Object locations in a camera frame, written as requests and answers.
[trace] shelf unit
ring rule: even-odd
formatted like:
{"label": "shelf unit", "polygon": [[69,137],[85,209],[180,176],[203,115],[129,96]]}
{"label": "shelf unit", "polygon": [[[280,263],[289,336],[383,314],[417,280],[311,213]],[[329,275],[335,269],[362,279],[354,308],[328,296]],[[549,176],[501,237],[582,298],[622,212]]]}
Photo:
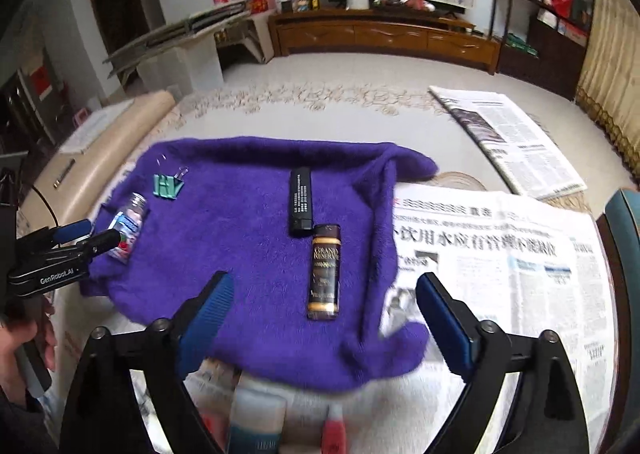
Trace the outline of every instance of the shelf unit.
{"label": "shelf unit", "polygon": [[[537,16],[530,18],[527,44],[538,51],[538,57],[536,57],[506,44],[510,33],[514,0],[507,0],[503,33],[500,35],[494,34],[497,1],[493,0],[488,37],[500,43],[498,71],[573,99],[582,63],[584,62],[586,47],[570,40],[558,30],[561,22],[571,24],[586,33],[586,44],[588,45],[591,19],[588,20],[587,24],[583,25],[571,16],[565,17],[556,13],[553,6],[547,5],[542,0],[525,0],[535,5],[538,9],[551,12],[556,17],[555,27],[549,27],[539,21]],[[593,0],[591,0],[591,11],[593,12]],[[562,56],[559,56],[558,52],[554,50],[558,48],[563,49]]]}

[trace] pink object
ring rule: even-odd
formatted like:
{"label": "pink object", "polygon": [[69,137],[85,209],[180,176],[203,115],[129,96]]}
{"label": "pink object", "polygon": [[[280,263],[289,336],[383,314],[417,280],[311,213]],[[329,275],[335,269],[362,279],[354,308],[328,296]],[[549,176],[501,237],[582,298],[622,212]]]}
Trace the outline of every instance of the pink object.
{"label": "pink object", "polygon": [[424,10],[424,0],[409,0],[407,4],[415,10]]}
{"label": "pink object", "polygon": [[74,115],[74,126],[80,127],[82,123],[89,118],[89,115],[91,115],[91,111],[87,108],[81,108],[76,111],[76,114]]}
{"label": "pink object", "polygon": [[347,454],[347,430],[340,404],[329,406],[329,414],[322,429],[322,454]]}

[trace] wooden door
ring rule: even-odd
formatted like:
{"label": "wooden door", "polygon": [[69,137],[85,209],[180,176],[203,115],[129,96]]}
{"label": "wooden door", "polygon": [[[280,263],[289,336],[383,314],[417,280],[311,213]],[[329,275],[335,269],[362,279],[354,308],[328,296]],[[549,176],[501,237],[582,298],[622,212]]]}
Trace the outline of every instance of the wooden door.
{"label": "wooden door", "polygon": [[149,31],[140,0],[91,0],[107,54]]}

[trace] beige cushion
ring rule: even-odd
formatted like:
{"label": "beige cushion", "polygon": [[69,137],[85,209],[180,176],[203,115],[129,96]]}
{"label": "beige cushion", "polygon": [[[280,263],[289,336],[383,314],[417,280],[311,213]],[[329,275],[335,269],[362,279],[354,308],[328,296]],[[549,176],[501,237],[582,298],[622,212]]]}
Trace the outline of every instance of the beige cushion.
{"label": "beige cushion", "polygon": [[[175,106],[166,91],[137,97],[82,154],[57,153],[35,182],[47,199],[60,225],[87,216],[113,175],[148,132]],[[72,158],[76,163],[57,189],[53,183]],[[54,222],[39,196],[31,191],[21,207],[31,230]]]}

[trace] teal chair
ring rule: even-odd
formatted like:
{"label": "teal chair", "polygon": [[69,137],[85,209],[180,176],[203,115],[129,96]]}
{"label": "teal chair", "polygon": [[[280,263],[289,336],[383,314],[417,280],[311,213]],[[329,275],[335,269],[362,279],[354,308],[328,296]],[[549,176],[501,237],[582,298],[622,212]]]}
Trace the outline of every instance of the teal chair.
{"label": "teal chair", "polygon": [[640,431],[640,193],[622,189],[598,218],[616,294],[618,313],[618,379],[601,452],[614,442],[639,452]]}

